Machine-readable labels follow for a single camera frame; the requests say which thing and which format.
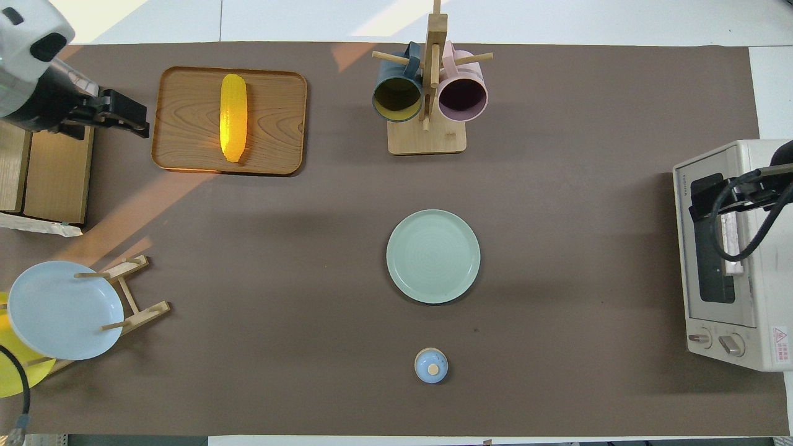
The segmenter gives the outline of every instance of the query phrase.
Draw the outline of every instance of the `blue mug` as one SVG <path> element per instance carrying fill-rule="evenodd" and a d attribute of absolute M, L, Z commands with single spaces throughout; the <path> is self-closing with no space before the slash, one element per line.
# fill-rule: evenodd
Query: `blue mug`
<path fill-rule="evenodd" d="M 404 53 L 393 53 L 409 59 L 407 65 L 390 60 L 380 62 L 380 71 L 377 73 L 372 94 L 372 106 L 380 116 L 391 122 L 407 121 L 421 110 L 420 52 L 419 44 L 411 42 Z"/>

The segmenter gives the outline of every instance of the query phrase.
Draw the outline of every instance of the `mug handle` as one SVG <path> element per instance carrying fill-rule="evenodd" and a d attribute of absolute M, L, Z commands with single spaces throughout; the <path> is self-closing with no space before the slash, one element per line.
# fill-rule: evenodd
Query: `mug handle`
<path fill-rule="evenodd" d="M 454 64 L 454 45 L 451 40 L 447 40 L 443 45 L 443 70 L 446 72 L 446 78 L 453 78 L 457 76 L 457 65 Z"/>
<path fill-rule="evenodd" d="M 421 52 L 421 47 L 416 42 L 410 42 L 408 44 L 408 49 L 404 51 L 404 56 L 409 60 L 408 64 L 404 67 L 404 76 L 406 78 L 413 79 L 416 77 L 416 72 L 419 70 L 419 64 L 421 63 L 421 58 L 419 54 Z"/>

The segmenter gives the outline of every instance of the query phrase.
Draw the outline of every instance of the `wooden tray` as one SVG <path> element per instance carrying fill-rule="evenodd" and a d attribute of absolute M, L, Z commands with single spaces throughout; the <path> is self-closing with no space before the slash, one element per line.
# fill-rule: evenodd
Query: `wooden tray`
<path fill-rule="evenodd" d="M 239 163 L 220 151 L 220 84 L 229 73 L 247 84 Z M 151 157 L 174 171 L 292 174 L 303 162 L 307 91 L 305 78 L 290 71 L 171 67 L 159 81 Z"/>

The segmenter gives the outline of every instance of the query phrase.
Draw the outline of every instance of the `light green plate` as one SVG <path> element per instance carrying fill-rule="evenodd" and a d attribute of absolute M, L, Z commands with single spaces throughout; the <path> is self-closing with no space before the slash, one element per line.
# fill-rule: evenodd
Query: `light green plate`
<path fill-rule="evenodd" d="M 422 210 L 393 230 L 385 262 L 391 279 L 407 296 L 444 303 L 465 293 L 477 277 L 479 242 L 453 213 Z"/>

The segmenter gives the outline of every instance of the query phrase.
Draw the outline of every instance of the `yellow corn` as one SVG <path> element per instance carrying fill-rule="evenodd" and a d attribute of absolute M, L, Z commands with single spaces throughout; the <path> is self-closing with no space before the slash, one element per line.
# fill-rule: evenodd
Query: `yellow corn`
<path fill-rule="evenodd" d="M 238 163 L 245 150 L 247 95 L 245 80 L 226 75 L 220 85 L 220 150 L 226 160 Z"/>

